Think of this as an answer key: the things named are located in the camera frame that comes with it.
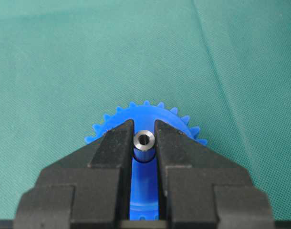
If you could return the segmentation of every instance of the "green fabric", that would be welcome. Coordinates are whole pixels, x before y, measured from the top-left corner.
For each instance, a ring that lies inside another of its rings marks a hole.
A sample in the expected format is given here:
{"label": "green fabric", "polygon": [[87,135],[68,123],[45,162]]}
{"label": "green fabric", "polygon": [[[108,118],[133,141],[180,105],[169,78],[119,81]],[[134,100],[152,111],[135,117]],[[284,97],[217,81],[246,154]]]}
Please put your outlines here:
{"label": "green fabric", "polygon": [[0,0],[0,218],[144,100],[190,115],[291,219],[291,0]]}

